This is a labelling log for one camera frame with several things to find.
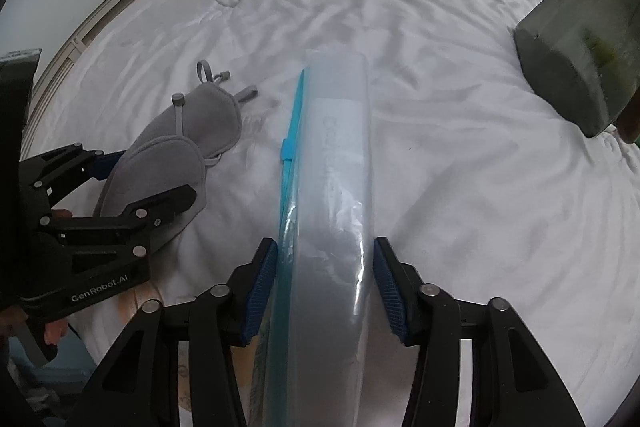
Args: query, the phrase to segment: wrinkled white fabric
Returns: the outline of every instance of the wrinkled white fabric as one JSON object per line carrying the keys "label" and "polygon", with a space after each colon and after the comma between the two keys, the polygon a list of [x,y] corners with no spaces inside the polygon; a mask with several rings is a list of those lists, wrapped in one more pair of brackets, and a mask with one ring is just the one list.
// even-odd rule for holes
{"label": "wrinkled white fabric", "polygon": [[[510,300],[600,427],[640,373],[640,153],[615,131],[585,139],[533,94],[511,30],[539,1],[136,0],[82,54],[32,152],[127,148],[172,92],[197,85],[201,58],[231,71],[231,91],[257,84],[240,141],[207,175],[210,203],[153,260],[166,303],[197,295],[276,237],[305,50],[341,42],[370,64],[376,235],[459,299]],[[89,215],[98,192],[62,205]],[[416,353],[376,290],[372,302],[358,424],[389,427]],[[122,329],[111,300],[76,325],[96,359]]]}

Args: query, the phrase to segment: eye mask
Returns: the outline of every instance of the eye mask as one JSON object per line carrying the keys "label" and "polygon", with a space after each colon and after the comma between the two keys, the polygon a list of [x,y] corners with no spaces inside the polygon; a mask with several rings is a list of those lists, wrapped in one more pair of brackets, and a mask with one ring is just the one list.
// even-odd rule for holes
{"label": "eye mask", "polygon": [[201,84],[187,95],[174,94],[172,107],[146,126],[114,166],[94,210],[94,216],[117,216],[128,204],[189,185],[197,194],[195,202],[170,224],[158,224],[151,235],[152,251],[178,235],[206,206],[207,167],[238,142],[239,104],[257,94],[255,86],[229,94],[219,86],[228,71],[214,76],[205,60],[196,70]]}

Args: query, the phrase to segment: ribbed blue rubber pad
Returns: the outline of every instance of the ribbed blue rubber pad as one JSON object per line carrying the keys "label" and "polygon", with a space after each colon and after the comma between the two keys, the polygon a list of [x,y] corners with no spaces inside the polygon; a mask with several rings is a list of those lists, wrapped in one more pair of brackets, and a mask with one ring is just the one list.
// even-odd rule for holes
{"label": "ribbed blue rubber pad", "polygon": [[278,247],[276,242],[271,243],[262,261],[262,266],[255,279],[255,285],[251,289],[246,301],[246,320],[242,328],[241,340],[244,345],[249,344],[251,339],[258,333],[264,309],[267,307],[269,293],[276,277],[276,263],[278,260]]}
{"label": "ribbed blue rubber pad", "polygon": [[403,344],[407,338],[406,313],[404,311],[404,301],[400,296],[398,286],[394,277],[386,264],[382,248],[377,241],[373,247],[373,276],[376,278],[382,302],[385,305],[386,317],[389,319],[391,331],[400,338]]}

